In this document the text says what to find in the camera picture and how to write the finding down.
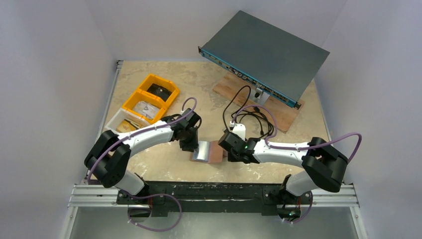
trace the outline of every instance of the white wall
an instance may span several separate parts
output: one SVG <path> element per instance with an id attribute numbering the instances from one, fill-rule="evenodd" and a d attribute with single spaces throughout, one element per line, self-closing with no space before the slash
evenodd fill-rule
<path id="1" fill-rule="evenodd" d="M 57 238 L 115 68 L 83 0 L 0 3 L 0 238 Z"/>
<path id="2" fill-rule="evenodd" d="M 321 46 L 346 0 L 86 0 L 119 60 L 198 60 L 239 10 Z"/>
<path id="3" fill-rule="evenodd" d="M 333 137 L 363 135 L 348 174 L 374 239 L 422 235 L 421 23 L 418 0 L 350 0 L 323 45 L 318 92 Z"/>

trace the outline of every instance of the yellow bin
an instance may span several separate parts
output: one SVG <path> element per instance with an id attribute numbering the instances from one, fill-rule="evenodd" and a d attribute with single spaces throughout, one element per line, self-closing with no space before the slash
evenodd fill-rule
<path id="1" fill-rule="evenodd" d="M 166 101 L 161 99 L 159 96 L 147 92 L 153 84 L 161 86 L 171 92 Z M 145 80 L 142 81 L 142 83 L 136 88 L 136 90 L 132 93 L 129 99 L 127 99 L 127 101 L 123 104 L 122 108 L 131 112 L 132 114 L 135 114 L 145 119 L 150 124 L 153 124 L 159 121 L 164 116 L 165 112 L 176 99 L 179 93 L 179 88 L 177 88 L 177 86 L 173 82 L 156 76 L 154 74 L 149 74 L 145 78 Z M 153 119 L 149 119 L 133 110 L 135 105 L 140 101 L 147 102 L 159 109 L 158 113 Z"/>

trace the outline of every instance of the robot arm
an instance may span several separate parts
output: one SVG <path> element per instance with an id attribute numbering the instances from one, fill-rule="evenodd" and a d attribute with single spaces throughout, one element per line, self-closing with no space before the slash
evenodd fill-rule
<path id="1" fill-rule="evenodd" d="M 312 189 L 321 188 L 329 192 L 338 192 L 343 181 L 348 159 L 333 146 L 312 150 L 285 150 L 269 147 L 265 140 L 258 138 L 244 139 L 245 127 L 236 124 L 232 131 L 226 131 L 218 144 L 228 152 L 230 162 L 243 163 L 284 163 L 304 168 L 303 172 L 286 176 L 280 193 L 289 192 L 300 196 Z M 325 143 L 314 137 L 304 143 L 274 143 L 272 146 L 302 148 Z"/>
<path id="2" fill-rule="evenodd" d="M 195 112 L 190 113 L 190 109 L 187 109 L 179 118 L 186 114 L 189 115 L 183 120 L 167 126 L 163 125 L 171 123 L 174 119 L 172 116 L 164 117 L 155 124 L 146 127 L 155 129 L 143 133 L 139 133 L 139 131 L 146 128 L 119 134 L 115 134 L 111 130 L 103 132 L 86 157 L 85 166 L 91 170 L 100 155 L 111 145 L 128 136 L 129 139 L 112 150 L 112 155 L 107 154 L 99 162 L 93 174 L 105 188 L 115 186 L 135 196 L 145 194 L 148 191 L 148 185 L 142 177 L 126 170 L 129 158 L 154 145 L 174 140 L 179 141 L 180 148 L 183 151 L 193 152 L 197 149 L 198 128 L 195 124 L 200 120 L 200 116 Z"/>

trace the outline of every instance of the brown wooden plank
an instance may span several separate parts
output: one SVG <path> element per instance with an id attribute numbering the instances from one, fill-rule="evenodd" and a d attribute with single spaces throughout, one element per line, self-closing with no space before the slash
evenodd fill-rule
<path id="1" fill-rule="evenodd" d="M 231 100 L 236 92 L 244 85 L 249 85 L 251 88 L 254 87 L 250 83 L 240 79 L 233 73 L 227 73 L 217 84 L 214 86 L 213 90 L 220 94 L 221 96 L 227 98 L 228 100 Z M 242 90 L 242 92 L 239 93 L 239 95 L 234 99 L 234 103 L 241 106 L 243 102 L 245 102 L 246 98 L 248 96 L 247 90 Z M 305 102 L 303 100 L 299 100 L 299 103 L 303 105 Z M 246 105 L 255 105 L 256 103 L 248 100 Z M 299 110 L 295 108 L 290 108 L 285 103 L 277 100 L 276 98 L 270 96 L 268 100 L 265 102 L 264 107 L 267 108 L 271 113 L 273 113 L 274 117 L 277 121 L 277 127 L 280 131 L 286 133 L 290 126 L 292 125 L 293 121 L 295 121 L 296 117 L 298 116 L 300 110 L 302 107 L 299 108 Z M 265 110 L 262 111 L 267 118 L 271 118 L 271 116 L 265 112 Z"/>

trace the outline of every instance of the tabletop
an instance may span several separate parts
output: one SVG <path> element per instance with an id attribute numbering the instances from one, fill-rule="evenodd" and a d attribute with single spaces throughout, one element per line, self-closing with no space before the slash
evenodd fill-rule
<path id="1" fill-rule="evenodd" d="M 169 107 L 166 115 L 180 113 L 182 103 L 188 97 L 195 97 L 198 105 L 195 112 L 203 122 L 199 129 L 199 140 L 219 140 L 223 135 L 222 112 L 230 100 L 215 93 L 214 85 L 227 71 L 212 62 L 152 62 L 124 61 L 109 106 L 108 122 L 136 87 L 148 74 L 155 74 L 175 83 L 180 94 Z M 298 143 L 310 141 L 312 137 L 327 140 L 327 132 L 312 81 L 302 100 L 305 104 L 287 133 L 278 131 L 273 142 Z M 232 104 L 226 112 L 226 121 L 239 106 Z M 255 118 L 245 118 L 246 137 L 259 135 L 259 124 Z M 301 168 L 279 164 L 244 164 L 228 162 L 219 164 L 190 161 L 189 152 L 183 152 L 178 142 L 156 145 L 131 157 L 127 169 L 145 180 L 196 181 L 196 182 L 236 182 L 236 183 L 282 183 L 288 174 L 302 171 Z"/>

